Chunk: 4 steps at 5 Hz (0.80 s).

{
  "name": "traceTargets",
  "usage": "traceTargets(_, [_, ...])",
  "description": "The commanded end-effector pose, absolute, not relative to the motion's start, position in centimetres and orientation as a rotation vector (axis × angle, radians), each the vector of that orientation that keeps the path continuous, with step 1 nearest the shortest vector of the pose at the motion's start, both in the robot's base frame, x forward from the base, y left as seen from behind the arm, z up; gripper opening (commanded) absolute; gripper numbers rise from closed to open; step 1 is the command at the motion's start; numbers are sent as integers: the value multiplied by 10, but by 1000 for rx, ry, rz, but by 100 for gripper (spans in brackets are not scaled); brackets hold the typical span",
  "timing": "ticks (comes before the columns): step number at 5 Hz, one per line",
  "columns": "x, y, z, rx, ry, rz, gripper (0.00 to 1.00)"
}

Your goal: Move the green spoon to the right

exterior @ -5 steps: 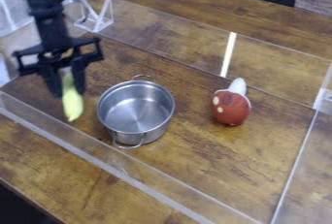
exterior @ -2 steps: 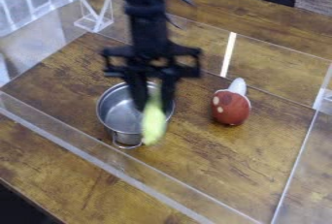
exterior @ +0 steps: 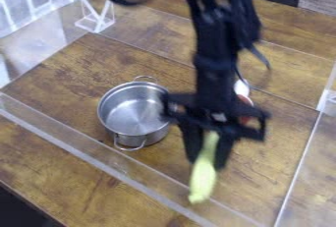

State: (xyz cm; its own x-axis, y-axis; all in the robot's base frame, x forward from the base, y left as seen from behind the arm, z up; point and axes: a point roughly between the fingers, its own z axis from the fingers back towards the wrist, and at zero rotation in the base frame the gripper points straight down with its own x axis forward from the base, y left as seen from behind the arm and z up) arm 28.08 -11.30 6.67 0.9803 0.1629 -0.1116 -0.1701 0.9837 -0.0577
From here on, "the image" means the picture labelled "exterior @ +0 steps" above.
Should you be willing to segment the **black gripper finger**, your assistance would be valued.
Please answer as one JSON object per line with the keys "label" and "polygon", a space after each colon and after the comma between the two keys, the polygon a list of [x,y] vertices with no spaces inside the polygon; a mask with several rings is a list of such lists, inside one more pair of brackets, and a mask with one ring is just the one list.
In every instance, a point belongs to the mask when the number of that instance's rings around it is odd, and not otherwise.
{"label": "black gripper finger", "polygon": [[219,140],[216,142],[215,148],[215,161],[214,168],[216,171],[222,170],[226,167],[226,163],[236,142],[236,138],[228,134],[219,134]]}
{"label": "black gripper finger", "polygon": [[191,122],[183,121],[179,124],[183,134],[183,142],[188,161],[195,163],[203,149],[204,131],[202,127]]}

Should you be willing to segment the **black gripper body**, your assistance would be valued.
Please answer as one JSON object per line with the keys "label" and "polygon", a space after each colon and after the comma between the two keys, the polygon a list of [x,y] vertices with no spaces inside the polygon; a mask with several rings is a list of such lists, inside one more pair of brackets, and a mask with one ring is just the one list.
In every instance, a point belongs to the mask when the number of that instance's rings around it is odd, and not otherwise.
{"label": "black gripper body", "polygon": [[186,142],[199,142],[202,130],[216,131],[227,140],[235,141],[242,138],[262,141],[266,138],[271,114],[238,97],[220,111],[199,106],[192,93],[163,94],[162,102],[163,116],[178,124]]}

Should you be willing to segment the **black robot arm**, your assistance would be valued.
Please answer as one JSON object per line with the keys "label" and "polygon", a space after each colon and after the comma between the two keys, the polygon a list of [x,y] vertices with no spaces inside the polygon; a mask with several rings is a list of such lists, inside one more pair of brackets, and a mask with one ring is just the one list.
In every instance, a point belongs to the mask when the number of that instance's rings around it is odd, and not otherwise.
{"label": "black robot arm", "polygon": [[268,111],[244,103],[234,90],[238,54],[254,50],[260,39],[262,23],[252,0],[187,0],[196,31],[196,91],[162,96],[163,116],[183,133],[187,158],[202,155],[207,132],[219,134],[214,168],[226,166],[235,143],[266,137]]}

